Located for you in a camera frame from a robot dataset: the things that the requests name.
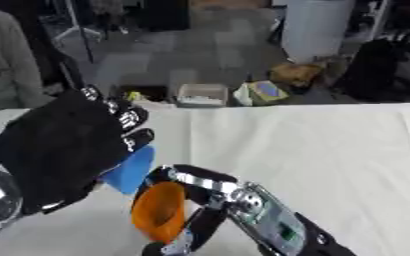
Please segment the table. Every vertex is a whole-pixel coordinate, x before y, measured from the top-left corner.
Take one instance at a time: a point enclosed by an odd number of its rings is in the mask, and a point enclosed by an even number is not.
[[[17,116],[0,112],[0,126]],[[194,164],[262,183],[359,256],[410,256],[410,104],[157,109],[154,166]],[[109,187],[0,234],[0,256],[132,256],[147,242]],[[231,222],[197,255],[253,255]]]

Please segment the yellow object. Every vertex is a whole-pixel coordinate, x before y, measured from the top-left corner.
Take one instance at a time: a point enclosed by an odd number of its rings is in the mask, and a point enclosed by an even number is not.
[[[298,65],[283,63],[270,70],[270,80],[274,83],[288,83],[297,87],[308,86],[314,77],[324,69],[323,63]]]
[[[132,223],[150,239],[165,244],[185,224],[185,191],[174,182],[161,182],[144,192],[132,210]]]
[[[142,100],[144,96],[140,92],[129,92],[126,96],[127,101]]]

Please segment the robotic hand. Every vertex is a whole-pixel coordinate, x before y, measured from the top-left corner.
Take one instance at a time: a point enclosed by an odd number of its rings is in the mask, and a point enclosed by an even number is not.
[[[170,243],[152,243],[143,256],[186,256],[200,249],[227,219],[258,245],[264,256],[354,256],[316,224],[282,204],[265,188],[201,168],[175,165],[152,172],[135,201],[151,186],[165,181],[181,184],[190,199],[202,206]]]
[[[30,110],[0,133],[0,230],[84,199],[98,178],[153,140],[148,112],[93,87]]]

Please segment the person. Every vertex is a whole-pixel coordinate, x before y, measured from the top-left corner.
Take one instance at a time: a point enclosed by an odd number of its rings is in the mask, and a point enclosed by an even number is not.
[[[43,93],[39,69],[20,25],[0,11],[0,110],[34,108],[51,100]]]

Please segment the robotic arm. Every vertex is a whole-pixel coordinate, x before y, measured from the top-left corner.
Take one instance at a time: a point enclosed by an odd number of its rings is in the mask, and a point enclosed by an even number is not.
[[[354,256],[312,221],[295,213],[259,184],[187,166],[163,166],[151,173],[135,199],[163,181],[181,184],[187,199],[202,207],[171,244],[152,243],[143,256],[189,255],[203,246],[229,218],[265,256]]]

